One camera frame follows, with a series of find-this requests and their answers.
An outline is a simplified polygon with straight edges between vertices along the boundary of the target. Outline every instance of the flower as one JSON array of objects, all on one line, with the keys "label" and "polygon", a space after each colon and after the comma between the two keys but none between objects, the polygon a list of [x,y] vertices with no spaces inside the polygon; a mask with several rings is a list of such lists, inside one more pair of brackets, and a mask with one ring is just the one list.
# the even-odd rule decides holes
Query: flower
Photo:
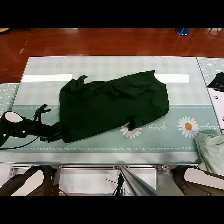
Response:
[{"label": "flower", "polygon": [[195,137],[198,134],[199,130],[198,124],[194,120],[194,118],[186,116],[179,119],[177,127],[179,127],[179,131],[182,131],[182,135],[185,135],[185,137],[189,138]]},{"label": "flower", "polygon": [[129,123],[125,124],[125,125],[122,126],[121,129],[120,129],[120,131],[123,132],[123,135],[125,135],[126,138],[130,138],[130,139],[132,139],[132,138],[135,138],[136,136],[139,136],[139,135],[141,134],[141,130],[142,130],[142,128],[135,128],[134,130],[129,131],[129,130],[128,130],[128,124],[129,124]]}]

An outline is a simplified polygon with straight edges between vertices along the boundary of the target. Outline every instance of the table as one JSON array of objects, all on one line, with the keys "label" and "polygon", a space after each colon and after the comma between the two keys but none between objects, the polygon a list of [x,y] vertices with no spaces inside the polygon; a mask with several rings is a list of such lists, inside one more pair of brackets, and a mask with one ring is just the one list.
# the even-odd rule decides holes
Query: table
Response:
[{"label": "table", "polygon": [[[194,118],[199,131],[220,134],[220,127],[205,86],[204,78],[207,70],[203,71],[200,67],[205,61],[208,64],[209,60],[169,56],[31,57],[24,71],[24,77],[72,74],[73,78],[78,78],[85,74],[89,81],[93,81],[110,80],[140,71],[155,70],[161,74],[189,74],[190,81],[167,84],[170,111],[165,117],[139,129],[141,134],[134,139],[126,138],[122,128],[118,128],[70,144],[65,144],[62,140],[53,143],[37,140],[25,148],[0,152],[0,161],[66,164],[197,163],[199,160],[193,138],[182,135],[177,125],[179,120],[186,116]],[[214,69],[209,71],[211,78],[215,75],[214,72]],[[65,83],[64,81],[21,82],[12,110],[32,118],[35,110],[46,103],[52,111],[43,116],[43,123],[55,123],[58,121],[59,91]],[[33,136],[25,139],[10,138],[4,147],[23,145],[33,138]]]}]

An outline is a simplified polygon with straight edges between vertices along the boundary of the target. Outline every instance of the reddish brown wooden surface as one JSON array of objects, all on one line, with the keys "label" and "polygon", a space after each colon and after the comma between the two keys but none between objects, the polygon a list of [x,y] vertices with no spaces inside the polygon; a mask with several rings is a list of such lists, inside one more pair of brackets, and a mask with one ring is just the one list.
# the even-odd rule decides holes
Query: reddish brown wooden surface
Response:
[{"label": "reddish brown wooden surface", "polygon": [[0,83],[19,82],[30,56],[166,55],[224,57],[223,29],[32,28],[0,35]]}]

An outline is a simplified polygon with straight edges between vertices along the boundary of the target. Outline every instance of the folded cloth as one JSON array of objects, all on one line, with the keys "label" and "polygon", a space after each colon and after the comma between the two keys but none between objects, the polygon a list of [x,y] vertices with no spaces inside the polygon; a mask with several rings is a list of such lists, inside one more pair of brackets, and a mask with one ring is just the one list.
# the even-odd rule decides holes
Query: folded cloth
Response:
[{"label": "folded cloth", "polygon": [[199,168],[224,176],[224,135],[199,133],[195,141],[202,160]]},{"label": "folded cloth", "polygon": [[129,130],[152,122],[169,111],[166,85],[155,71],[111,81],[84,84],[85,75],[60,91],[60,122],[69,130],[66,143],[88,138],[128,123]]}]

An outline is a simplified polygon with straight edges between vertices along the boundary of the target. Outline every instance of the daisy print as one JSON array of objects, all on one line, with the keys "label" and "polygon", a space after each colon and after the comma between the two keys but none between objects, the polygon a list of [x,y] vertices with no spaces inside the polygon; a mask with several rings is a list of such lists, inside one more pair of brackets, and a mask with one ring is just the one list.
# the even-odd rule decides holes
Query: daisy print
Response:
[{"label": "daisy print", "polygon": [[142,128],[135,128],[134,130],[132,131],[129,131],[128,130],[128,124],[125,124],[124,126],[121,127],[120,131],[123,132],[123,135],[126,137],[126,138],[136,138],[138,137],[142,132]]},{"label": "daisy print", "polygon": [[194,138],[198,134],[198,124],[194,118],[182,117],[178,121],[178,130],[182,132],[182,135],[188,138]]}]

